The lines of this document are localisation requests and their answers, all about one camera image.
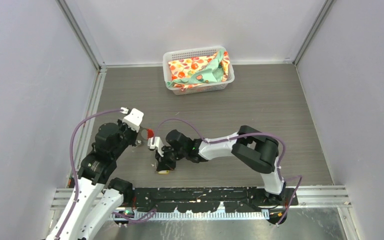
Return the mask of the metal key holder red handle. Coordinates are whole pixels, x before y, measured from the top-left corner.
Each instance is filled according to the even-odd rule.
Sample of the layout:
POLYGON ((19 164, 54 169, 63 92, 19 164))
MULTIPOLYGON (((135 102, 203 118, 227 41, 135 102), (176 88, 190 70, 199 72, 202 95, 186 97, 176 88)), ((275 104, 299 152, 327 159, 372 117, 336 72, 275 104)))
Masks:
POLYGON ((143 145, 143 144, 146 145, 148 143, 148 139, 153 138, 154 135, 155 134, 154 134, 154 131, 152 129, 140 127, 138 130, 138 134, 137 134, 135 143, 137 146, 143 145))

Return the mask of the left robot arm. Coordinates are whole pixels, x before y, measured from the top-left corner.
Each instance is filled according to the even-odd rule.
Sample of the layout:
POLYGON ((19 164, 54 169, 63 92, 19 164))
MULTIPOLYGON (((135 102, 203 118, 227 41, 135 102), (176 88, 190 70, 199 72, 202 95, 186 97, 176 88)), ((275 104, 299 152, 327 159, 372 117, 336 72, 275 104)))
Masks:
POLYGON ((124 150, 136 146, 141 122, 139 117, 124 118, 99 127, 92 151, 81 161, 75 189, 48 240, 92 240, 117 207, 133 202, 132 183, 109 178, 124 150))

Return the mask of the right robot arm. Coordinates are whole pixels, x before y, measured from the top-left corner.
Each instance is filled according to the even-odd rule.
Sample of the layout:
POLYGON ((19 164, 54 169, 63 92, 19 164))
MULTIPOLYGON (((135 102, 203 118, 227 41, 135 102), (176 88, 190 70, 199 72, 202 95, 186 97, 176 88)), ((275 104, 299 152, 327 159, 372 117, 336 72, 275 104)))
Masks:
POLYGON ((286 197, 286 183, 280 166, 286 146, 272 134, 242 125, 237 132, 219 138, 191 139, 174 129, 166 135, 165 140, 167 145, 157 136, 148 139, 148 148, 155 151, 157 172, 174 170, 176 162, 182 159, 201 163, 236 157, 253 171, 260 173, 268 203, 279 205, 286 197))

